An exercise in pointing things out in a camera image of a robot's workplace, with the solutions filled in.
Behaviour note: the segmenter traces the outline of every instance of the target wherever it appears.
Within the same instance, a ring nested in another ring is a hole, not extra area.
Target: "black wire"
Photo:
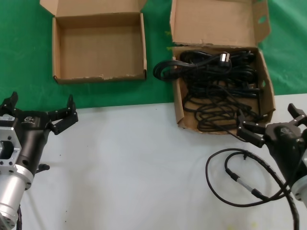
[[[18,220],[17,220],[17,224],[16,224],[16,230],[22,230],[23,229],[23,220],[22,220],[20,205],[19,205],[19,208],[17,210],[17,214],[18,214]]]
[[[262,200],[262,201],[254,202],[254,203],[250,203],[250,204],[243,204],[243,205],[229,202],[229,201],[223,199],[222,197],[220,197],[217,194],[217,192],[213,189],[213,187],[212,187],[212,185],[210,183],[209,175],[208,175],[208,167],[209,167],[209,162],[210,162],[210,160],[213,157],[215,157],[216,155],[221,154],[223,152],[227,152],[227,151],[236,151],[236,152],[230,154],[227,157],[227,159],[225,160],[225,169],[228,169],[227,163],[228,163],[228,161],[229,161],[229,159],[231,157],[233,157],[235,155],[242,154],[242,155],[244,155],[244,158],[245,157],[250,157],[253,160],[257,161],[262,167],[264,167],[264,169],[273,177],[273,179],[277,182],[277,184],[280,186],[281,189],[276,194],[274,194],[273,196],[269,197],[266,200]],[[287,186],[293,181],[293,179],[294,179],[294,177],[295,177],[295,175],[296,175],[296,173],[297,173],[297,171],[299,169],[299,165],[300,164],[301,164],[301,161],[298,163],[296,170],[293,172],[293,176],[290,179],[288,179],[285,183],[283,183],[282,180],[277,176],[276,172],[263,159],[261,159],[260,157],[256,156],[255,154],[253,154],[253,153],[251,153],[249,151],[246,151],[246,150],[243,150],[243,149],[234,149],[234,148],[232,148],[232,149],[224,149],[224,150],[218,151],[215,154],[213,154],[212,156],[210,156],[208,158],[208,160],[207,160],[207,163],[206,163],[205,173],[206,173],[206,180],[207,180],[208,186],[211,189],[211,191],[213,192],[213,194],[219,200],[221,200],[222,202],[224,202],[224,203],[226,203],[228,205],[231,205],[231,206],[235,206],[235,207],[253,207],[253,206],[262,205],[262,204],[268,203],[270,201],[278,200],[278,199],[281,199],[283,197],[286,197],[287,201],[289,203],[290,209],[291,209],[292,216],[293,216],[294,230],[299,230],[299,214],[298,214],[298,211],[296,209],[295,203],[294,203],[292,197],[290,196],[290,191],[287,190]]]
[[[183,109],[194,113],[199,131],[225,131],[244,141],[230,132],[237,128],[237,110],[241,109],[247,120],[256,123],[263,118],[239,100],[259,100],[260,89],[254,88],[258,85],[258,76],[250,66],[255,55],[249,50],[232,52],[229,62],[221,62],[221,54],[227,53],[210,55],[199,50],[185,51],[180,61],[157,64],[153,75],[163,81],[184,80],[188,93],[182,101]]]

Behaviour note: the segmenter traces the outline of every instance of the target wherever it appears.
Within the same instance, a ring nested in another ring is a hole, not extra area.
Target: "bolt hole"
[[[28,162],[27,160],[23,160],[23,164],[24,164],[24,165],[28,165],[29,162]]]

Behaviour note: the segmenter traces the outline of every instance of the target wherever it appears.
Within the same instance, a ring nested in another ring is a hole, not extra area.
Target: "green cloth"
[[[269,0],[272,33],[260,45],[264,50],[275,93],[306,93],[306,0]],[[173,101],[170,83],[155,79],[158,62],[170,59],[171,0],[148,0],[144,9],[148,77],[120,81],[58,85],[52,79],[52,15],[39,0],[0,1],[0,101],[13,91],[17,107],[52,110],[66,105],[73,94],[78,108]]]

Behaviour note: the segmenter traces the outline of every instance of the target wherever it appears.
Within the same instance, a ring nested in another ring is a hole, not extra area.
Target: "cardboard box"
[[[145,79],[146,0],[40,0],[53,18],[59,84]]]
[[[173,0],[170,25],[173,41],[187,45],[173,48],[174,59],[192,49],[210,54],[249,49],[256,54],[252,66],[258,72],[258,87],[263,93],[259,103],[243,100],[253,107],[253,111],[265,116],[264,123],[271,121],[275,111],[274,91],[263,54],[257,48],[258,42],[271,31],[266,0]],[[179,127],[200,132],[194,114],[183,110],[182,99],[187,95],[184,81],[178,79],[173,86]]]

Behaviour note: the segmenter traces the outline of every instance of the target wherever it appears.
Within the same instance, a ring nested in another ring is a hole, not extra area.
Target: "white tabletop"
[[[307,112],[307,94],[276,97],[273,122],[291,120],[294,103]],[[202,135],[178,128],[174,105],[152,104],[78,110],[79,122],[50,134],[41,159],[51,169],[35,176],[21,207],[23,230],[290,230],[286,199],[237,208],[209,190],[204,165],[225,148],[250,150],[280,174],[266,147],[232,136]],[[216,191],[237,203],[258,201],[224,171],[210,166]],[[269,196],[277,184],[253,160],[234,157],[229,168]],[[301,229],[307,209],[297,202]]]

